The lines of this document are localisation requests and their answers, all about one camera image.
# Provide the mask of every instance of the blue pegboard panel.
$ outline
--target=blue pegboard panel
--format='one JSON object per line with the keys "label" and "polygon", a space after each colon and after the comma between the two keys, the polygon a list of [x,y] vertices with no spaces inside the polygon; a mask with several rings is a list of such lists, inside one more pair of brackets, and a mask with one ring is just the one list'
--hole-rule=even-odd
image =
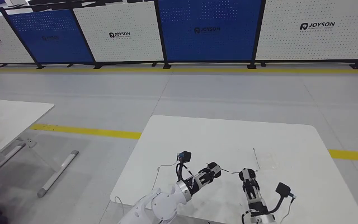
{"label": "blue pegboard panel", "polygon": [[159,0],[168,60],[251,60],[261,0]]}
{"label": "blue pegboard panel", "polygon": [[39,63],[92,62],[70,10],[9,15]]}

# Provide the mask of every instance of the white pegboard panel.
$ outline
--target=white pegboard panel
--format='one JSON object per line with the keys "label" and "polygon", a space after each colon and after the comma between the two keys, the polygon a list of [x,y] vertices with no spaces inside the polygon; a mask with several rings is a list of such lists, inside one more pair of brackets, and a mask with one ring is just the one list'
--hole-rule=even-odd
{"label": "white pegboard panel", "polygon": [[163,60],[154,2],[76,8],[97,62]]}
{"label": "white pegboard panel", "polygon": [[358,59],[357,24],[357,0],[266,0],[256,59]]}
{"label": "white pegboard panel", "polygon": [[0,16],[0,63],[33,63],[3,16]]}

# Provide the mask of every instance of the panel post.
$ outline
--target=panel post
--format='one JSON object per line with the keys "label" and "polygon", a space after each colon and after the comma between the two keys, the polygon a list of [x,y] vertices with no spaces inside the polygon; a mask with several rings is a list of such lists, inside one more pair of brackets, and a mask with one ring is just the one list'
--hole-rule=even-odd
{"label": "panel post", "polygon": [[256,69],[255,60],[256,60],[258,41],[260,39],[263,14],[265,13],[265,5],[266,5],[266,0],[261,0],[260,12],[258,14],[258,21],[257,21],[257,27],[256,27],[256,33],[255,33],[255,42],[253,44],[251,63],[247,66],[248,69]]}
{"label": "panel post", "polygon": [[355,64],[350,64],[349,66],[353,69],[358,69],[358,62],[356,62]]}
{"label": "panel post", "polygon": [[159,13],[158,0],[154,0],[154,8],[156,9],[159,36],[161,37],[161,45],[162,45],[163,58],[164,58],[164,66],[163,66],[163,69],[170,69],[171,65],[168,63],[168,59],[167,59],[167,51],[166,51],[166,45],[165,45],[165,42],[164,42],[164,35],[163,35],[163,28],[162,28],[162,20],[161,20],[161,14]]}
{"label": "panel post", "polygon": [[45,66],[41,65],[35,58],[35,56],[32,54],[32,52],[30,51],[30,49],[27,47],[26,43],[24,42],[24,40],[21,38],[20,34],[17,32],[16,28],[14,27],[14,25],[12,24],[12,22],[9,19],[9,16],[6,12],[6,10],[1,7],[0,8],[1,14],[4,16],[6,22],[10,25],[11,29],[13,30],[13,32],[15,33],[15,35],[17,36],[17,38],[19,39],[19,41],[21,42],[21,44],[23,45],[23,47],[26,49],[26,51],[28,52],[28,54],[31,56],[32,60],[34,60],[35,64],[37,65],[37,69],[42,69],[45,68]]}
{"label": "panel post", "polygon": [[99,65],[99,64],[96,62],[95,57],[94,57],[93,54],[92,54],[91,48],[90,48],[90,46],[88,45],[88,42],[87,42],[87,40],[86,40],[86,37],[84,36],[84,33],[83,33],[82,29],[81,29],[81,26],[79,25],[79,22],[78,22],[78,20],[77,20],[76,14],[74,14],[71,0],[66,0],[66,2],[67,2],[67,5],[68,5],[68,9],[71,11],[71,14],[72,14],[72,16],[73,16],[74,22],[75,22],[76,25],[77,25],[77,28],[78,28],[78,30],[79,30],[79,33],[81,34],[81,36],[82,36],[82,38],[83,38],[84,44],[86,45],[87,50],[88,50],[89,54],[91,55],[93,64],[95,65],[94,69],[100,69],[100,68],[102,67],[102,65]]}

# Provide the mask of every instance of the table leg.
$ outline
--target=table leg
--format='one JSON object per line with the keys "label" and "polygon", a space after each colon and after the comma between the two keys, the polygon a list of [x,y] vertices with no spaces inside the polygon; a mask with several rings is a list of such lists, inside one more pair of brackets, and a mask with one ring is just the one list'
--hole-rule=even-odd
{"label": "table leg", "polygon": [[42,198],[49,188],[54,184],[56,179],[62,174],[62,172],[66,169],[66,167],[71,163],[73,158],[78,154],[77,150],[73,150],[71,154],[65,159],[65,161],[62,163],[62,165],[59,165],[54,161],[50,155],[48,154],[47,150],[42,150],[40,148],[40,145],[34,141],[30,137],[21,136],[23,141],[26,142],[26,144],[29,146],[30,149],[32,149],[36,155],[38,155],[46,164],[48,164],[55,173],[50,177],[50,179],[46,182],[46,184],[38,191],[37,196],[39,198]]}
{"label": "table leg", "polygon": [[46,184],[39,190],[39,192],[37,193],[37,196],[39,198],[42,198],[47,191],[49,190],[49,188],[54,184],[54,182],[56,181],[56,179],[61,175],[61,173],[66,169],[66,167],[70,164],[70,162],[73,160],[73,158],[78,154],[77,150],[73,150],[71,152],[71,154],[65,159],[65,161],[63,162],[63,164],[61,165],[61,169],[57,172],[55,172],[50,179],[46,182]]}
{"label": "table leg", "polygon": [[19,143],[15,148],[13,148],[8,154],[5,156],[0,153],[0,166],[2,166],[6,161],[8,161],[16,152],[22,149],[26,144]]}

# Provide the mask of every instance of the black metal frame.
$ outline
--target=black metal frame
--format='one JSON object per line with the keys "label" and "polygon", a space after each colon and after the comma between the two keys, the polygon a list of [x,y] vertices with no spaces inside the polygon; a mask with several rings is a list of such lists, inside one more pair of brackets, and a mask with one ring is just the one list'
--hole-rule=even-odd
{"label": "black metal frame", "polygon": [[[22,43],[22,45],[25,47],[25,49],[27,50],[27,52],[29,53],[29,55],[32,57],[32,59],[34,60],[34,63],[0,63],[2,64],[0,67],[4,67],[8,64],[35,64],[37,65],[38,69],[42,69],[44,68],[43,64],[68,64],[67,67],[71,67],[74,64],[88,64],[88,65],[95,65],[95,69],[99,69],[104,65],[122,65],[122,64],[144,64],[144,63],[151,63],[152,67],[155,67],[157,63],[164,63],[163,68],[164,69],[169,69],[171,67],[171,65],[169,65],[169,63],[250,63],[247,68],[248,69],[255,69],[256,65],[255,63],[261,63],[262,67],[266,66],[266,63],[315,63],[315,62],[340,62],[340,63],[354,63],[354,64],[350,64],[350,66],[353,69],[358,69],[358,59],[325,59],[325,60],[256,60],[256,54],[257,54],[257,48],[258,48],[258,42],[260,39],[260,34],[261,34],[261,27],[262,27],[262,20],[263,20],[263,16],[265,13],[265,5],[266,5],[266,0],[261,0],[261,5],[260,5],[260,11],[259,11],[259,17],[258,17],[258,23],[257,23],[257,27],[256,27],[256,33],[255,33],[255,40],[254,40],[254,46],[253,46],[253,52],[252,52],[252,57],[251,60],[168,60],[167,59],[167,53],[166,53],[166,46],[165,46],[165,42],[164,42],[164,35],[163,35],[163,27],[162,27],[162,20],[160,17],[160,12],[159,12],[159,3],[158,0],[145,0],[145,1],[153,1],[154,2],[154,8],[156,10],[156,17],[157,17],[157,22],[158,22],[158,30],[159,30],[159,36],[161,39],[161,46],[162,46],[162,52],[163,52],[163,59],[164,60],[158,60],[158,61],[123,61],[123,62],[97,62],[93,56],[92,50],[90,48],[90,46],[88,45],[87,39],[81,29],[81,26],[79,25],[79,22],[76,18],[76,15],[74,14],[73,11],[73,5],[72,3],[74,2],[81,2],[81,3],[85,3],[85,2],[93,2],[93,1],[100,1],[100,0],[79,0],[79,1],[71,1],[71,0],[63,0],[64,2],[57,2],[57,3],[48,3],[48,4],[38,4],[38,5],[30,5],[30,6],[19,6],[19,7],[11,7],[11,8],[0,8],[0,11],[2,13],[2,15],[4,16],[4,18],[6,19],[6,21],[8,22],[8,24],[10,25],[11,29],[14,31],[14,33],[16,34],[16,36],[18,37],[18,39],[20,40],[20,42]],[[58,4],[66,4],[68,6],[68,9],[71,11],[72,16],[74,17],[74,20],[76,22],[76,25],[82,35],[82,38],[86,44],[86,47],[91,55],[92,58],[92,62],[54,62],[54,63],[50,63],[50,62],[46,62],[46,63],[39,63],[34,55],[32,54],[32,52],[30,51],[30,49],[27,47],[27,45],[25,44],[24,40],[20,37],[19,33],[16,31],[16,29],[14,28],[14,25],[12,24],[12,22],[9,20],[8,18],[8,14],[7,14],[7,10],[15,10],[15,9],[21,9],[21,8],[33,8],[33,7],[40,7],[40,6],[53,6],[53,5],[58,5]]]}
{"label": "black metal frame", "polygon": [[72,1],[71,1],[71,0],[66,0],[66,2],[67,2],[67,7],[68,7],[68,9],[70,10],[70,12],[71,12],[71,14],[72,14],[72,16],[73,16],[73,18],[74,18],[74,21],[75,21],[75,23],[76,23],[76,25],[77,25],[77,28],[78,28],[78,30],[79,30],[79,33],[80,33],[81,36],[82,36],[82,39],[83,39],[83,41],[84,41],[84,44],[86,45],[86,48],[87,48],[89,54],[91,55],[93,64],[95,65],[94,69],[100,69],[102,66],[99,66],[99,65],[97,64],[97,62],[96,62],[96,60],[95,60],[95,57],[94,57],[93,54],[92,54],[91,48],[90,48],[90,46],[88,45],[87,39],[86,39],[86,37],[84,36],[84,33],[83,33],[83,31],[82,31],[82,28],[81,28],[81,26],[79,25],[79,22],[78,22],[78,20],[77,20],[77,17],[76,17],[76,15],[74,14],[73,7],[72,7]]}
{"label": "black metal frame", "polygon": [[170,69],[171,65],[168,63],[167,59],[167,51],[166,51],[166,44],[164,42],[164,35],[163,35],[163,27],[162,27],[162,20],[161,20],[161,14],[159,12],[159,4],[158,0],[154,0],[154,8],[156,9],[156,16],[157,16],[157,24],[158,24],[158,30],[159,30],[159,36],[161,38],[161,46],[162,46],[162,52],[163,52],[163,59],[164,59],[164,69]]}
{"label": "black metal frame", "polygon": [[255,60],[256,60],[256,53],[258,48],[258,41],[260,40],[263,14],[265,13],[265,5],[266,5],[266,0],[261,0],[260,12],[258,13],[258,20],[256,26],[255,41],[253,44],[252,57],[251,57],[250,64],[247,66],[248,69],[256,69]]}

